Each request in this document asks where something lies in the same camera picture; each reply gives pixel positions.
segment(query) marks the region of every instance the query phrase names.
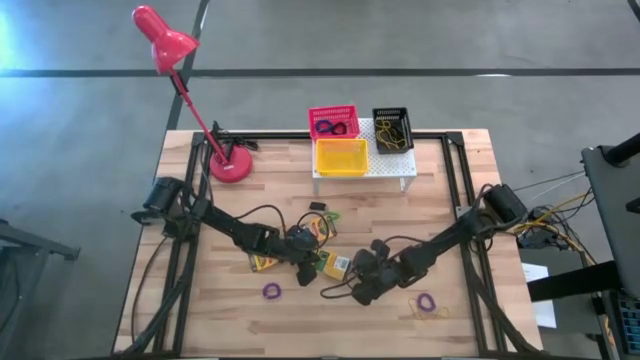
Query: red desk lamp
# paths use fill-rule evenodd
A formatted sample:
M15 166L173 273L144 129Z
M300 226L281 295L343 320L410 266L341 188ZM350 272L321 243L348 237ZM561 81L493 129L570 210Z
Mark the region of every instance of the red desk lamp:
M225 183L238 182L247 177L251 172L252 166L249 150L243 146L230 144L229 146L233 147L227 153L230 155L225 154L222 146L211 135L202 118L200 118L200 114L193 106L182 78L173 68L175 64L200 45L198 40L185 33L171 30L169 25L151 6L143 5L137 7L132 16L138 29L151 42L151 56L158 74L167 72L171 74L171 80L176 90L187 103L193 116L198 120L198 124L204 130L207 141L213 146L215 155L211 157L211 162L209 163L211 175Z

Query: lamp shade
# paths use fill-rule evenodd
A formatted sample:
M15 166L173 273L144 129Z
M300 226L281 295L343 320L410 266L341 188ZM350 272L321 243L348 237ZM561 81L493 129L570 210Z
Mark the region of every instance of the lamp shade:
M200 45L193 37L171 30L151 6L137 7L132 17L138 29L151 42L151 56L159 74L169 71Z

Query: concrete floor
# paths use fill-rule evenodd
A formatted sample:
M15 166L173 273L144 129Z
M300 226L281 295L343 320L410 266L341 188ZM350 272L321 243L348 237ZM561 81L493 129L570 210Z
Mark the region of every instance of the concrete floor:
M152 69L130 21L140 1L5 0L0 69ZM182 31L198 0L145 1ZM194 68L640 67L640 23L624 0L219 0ZM207 122L301 129L309 106L407 106L414 128L489 128L513 187L581 169L579 151L638 131L638 77L192 79ZM0 218L82 246L50 261L15 358L107 355L138 243L173 88L160 78L0 78ZM196 129L182 111L179 129ZM585 179L528 202L557 203ZM542 189L523 191L524 200ZM595 207L572 221L611 258ZM576 355L597 357L582 337Z

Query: table leg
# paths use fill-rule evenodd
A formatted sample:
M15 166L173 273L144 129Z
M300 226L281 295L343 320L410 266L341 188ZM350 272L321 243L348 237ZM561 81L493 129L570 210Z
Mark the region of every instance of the table leg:
M409 186L411 186L411 183L413 182L413 179L413 176L408 178L400 178L400 191L407 192L407 190L409 190Z

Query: wooden tabletop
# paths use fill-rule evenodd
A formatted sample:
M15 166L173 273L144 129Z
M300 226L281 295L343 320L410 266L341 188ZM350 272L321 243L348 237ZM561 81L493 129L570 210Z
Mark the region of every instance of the wooden tabletop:
M488 131L462 132L475 190L487 182L499 183ZM167 133L157 176L184 178L192 134L192 131ZM339 235L330 239L326 247L347 257L368 248L376 238L403 234L429 239L453 223L439 141L415 141L418 177L406 194L400 192L395 179L327 180L317 197L313 196L308 140L261 140L259 144L260 151L253 153L254 168L249 178L230 185L211 180L216 206L232 215L240 215L258 205L273 204L282 210L290 226L307 211L311 201L325 202L330 210L341 215L336 223ZM453 151L453 158L457 159L455 149ZM464 199L462 181L458 184ZM243 221L279 226L277 215L269 209L258 211ZM149 257L162 240L160 231L161 226L156 225L145 228L142 233L116 351L131 344L132 299ZM394 253L409 244L398 240L389 245ZM170 247L170 241L167 241L160 250L142 290L136 333L146 326L160 304ZM501 307L526 339L541 348L513 239L496 237L489 258ZM337 283L324 274L318 274L307 287L298 286L296 271L295 266L278 264L252 273L247 255L238 250L231 239L203 226L182 355L477 355L458 247L440 256L429 274L413 286L395 288L367 307L350 297L337 300L320 297L320 289ZM262 288L270 282L281 285L281 298L266 300L262 297ZM419 319L409 301L425 291L434 297L438 315L429 314ZM489 317L486 311L483 313L487 335L491 337ZM173 338L173 320L175 317L170 317L166 344L171 344Z

